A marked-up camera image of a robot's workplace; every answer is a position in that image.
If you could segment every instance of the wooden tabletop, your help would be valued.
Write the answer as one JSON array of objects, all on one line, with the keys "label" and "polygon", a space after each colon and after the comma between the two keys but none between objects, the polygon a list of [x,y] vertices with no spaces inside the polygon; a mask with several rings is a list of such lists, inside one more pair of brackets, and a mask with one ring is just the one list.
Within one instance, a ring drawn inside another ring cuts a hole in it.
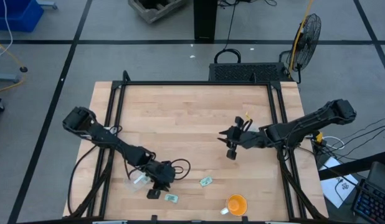
[{"label": "wooden tabletop", "polygon": [[[102,124],[110,87],[110,82],[97,82],[90,104]],[[282,83],[282,93],[288,120],[303,116],[296,83]],[[273,95],[278,120],[281,120],[275,91]],[[245,215],[250,221],[288,220],[275,149],[239,147],[237,159],[232,161],[226,157],[226,145],[216,139],[219,131],[233,125],[236,116],[245,118],[246,112],[256,126],[272,123],[265,86],[127,86],[120,121],[123,131],[119,138],[155,152],[158,161],[187,159],[192,169],[185,179],[171,184],[170,193],[179,196],[178,203],[164,201],[166,192],[162,192],[159,200],[149,200],[146,194],[152,184],[133,192],[131,183],[125,182],[123,159],[116,152],[105,218],[150,220],[152,215],[157,215],[159,220],[240,220],[230,214],[221,215],[220,210],[229,196],[241,194],[248,201]],[[91,146],[90,142],[82,141],[78,159]],[[308,141],[304,141],[302,147],[311,149]],[[87,156],[75,173],[71,194],[73,209],[92,186],[97,155],[98,150]],[[328,216],[313,155],[296,150],[295,157],[303,191],[312,204]],[[201,187],[199,181],[207,176],[213,178],[213,183]],[[291,191],[298,217],[296,195]],[[95,214],[98,214],[101,196],[100,192]]]}]

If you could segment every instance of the small card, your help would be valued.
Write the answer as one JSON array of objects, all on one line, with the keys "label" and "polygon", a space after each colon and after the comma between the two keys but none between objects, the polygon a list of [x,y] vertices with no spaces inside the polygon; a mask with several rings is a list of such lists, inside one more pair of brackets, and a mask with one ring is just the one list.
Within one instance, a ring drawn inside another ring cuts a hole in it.
[{"label": "small card", "polygon": [[212,177],[205,177],[202,180],[199,181],[201,186],[205,187],[213,182]]},{"label": "small card", "polygon": [[177,203],[179,200],[179,197],[177,195],[173,194],[166,194],[165,195],[165,201],[171,201],[173,203]]}]

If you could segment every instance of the blue container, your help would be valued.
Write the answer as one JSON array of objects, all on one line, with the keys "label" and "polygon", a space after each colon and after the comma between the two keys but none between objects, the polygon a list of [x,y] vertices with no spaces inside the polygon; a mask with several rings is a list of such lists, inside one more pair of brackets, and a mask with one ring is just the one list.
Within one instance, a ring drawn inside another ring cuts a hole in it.
[{"label": "blue container", "polygon": [[[43,9],[36,0],[6,0],[6,6],[11,31],[32,32],[43,15]],[[0,0],[0,30],[7,30],[3,0]]]}]

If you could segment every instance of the white cable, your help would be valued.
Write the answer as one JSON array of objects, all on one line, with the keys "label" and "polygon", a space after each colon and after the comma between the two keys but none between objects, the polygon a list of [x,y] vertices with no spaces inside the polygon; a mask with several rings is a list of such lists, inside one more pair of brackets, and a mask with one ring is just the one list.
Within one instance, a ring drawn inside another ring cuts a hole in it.
[{"label": "white cable", "polygon": [[8,32],[10,33],[11,42],[10,42],[10,44],[6,47],[6,49],[3,50],[3,52],[0,53],[0,56],[1,56],[2,54],[4,54],[4,53],[8,50],[8,48],[10,48],[10,46],[11,46],[11,44],[12,44],[12,33],[11,33],[10,25],[8,24],[8,20],[7,20],[7,4],[6,4],[6,0],[3,0],[3,4],[4,4],[4,20],[6,21]]},{"label": "white cable", "polygon": [[328,147],[330,147],[330,148],[332,148],[332,149],[339,149],[339,150],[345,148],[345,143],[344,143],[342,140],[338,139],[337,137],[334,137],[334,136],[324,136],[324,137],[323,137],[323,139],[326,139],[326,138],[332,138],[332,139],[335,139],[335,140],[339,141],[339,142],[342,144],[342,147],[334,147],[334,146],[331,146],[331,145],[327,144]]}]

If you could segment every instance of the concrete floor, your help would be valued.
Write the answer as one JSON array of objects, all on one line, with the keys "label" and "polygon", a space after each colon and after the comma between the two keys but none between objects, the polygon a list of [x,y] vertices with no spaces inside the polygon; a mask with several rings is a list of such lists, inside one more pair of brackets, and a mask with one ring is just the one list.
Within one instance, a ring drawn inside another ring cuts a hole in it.
[{"label": "concrete floor", "polygon": [[[6,223],[9,218],[88,1],[56,2],[59,10],[46,9],[34,32],[13,33],[16,40],[69,42],[52,45],[18,43],[10,48],[27,65],[29,72],[25,84],[0,93],[6,106],[5,112],[0,114],[0,223]],[[385,40],[385,0],[360,3],[378,40]],[[235,10],[231,39],[292,40],[306,5],[306,0],[278,0],[277,7],[267,5],[263,0],[241,3]],[[125,0],[93,0],[80,40],[192,40],[192,6],[190,2],[171,16],[148,25]],[[216,39],[227,38],[231,12],[231,7],[218,9]],[[353,0],[317,0],[311,12],[321,17],[321,40],[371,40]],[[7,32],[0,31],[0,40],[8,38]],[[290,48],[290,45],[248,43],[229,45],[241,52],[242,62],[275,62],[279,52]],[[334,43],[317,47],[302,72],[300,94],[306,113],[318,109],[328,100],[344,98],[351,102],[358,113],[356,121],[324,129],[326,135],[342,138],[385,118],[385,68],[373,44]],[[78,45],[18,222],[62,216],[80,141],[62,129],[61,121],[74,106],[89,105],[95,82],[119,80],[125,69],[132,80],[207,80],[209,64],[223,47],[223,44],[151,42]],[[385,54],[385,45],[381,49]],[[219,62],[234,60],[233,55],[222,55]],[[19,70],[8,55],[3,55],[0,72],[18,74]],[[352,142],[340,153],[346,154],[365,140]],[[350,156],[361,158],[382,151],[385,151],[385,132]],[[330,215],[341,218],[332,206],[329,204]]]}]

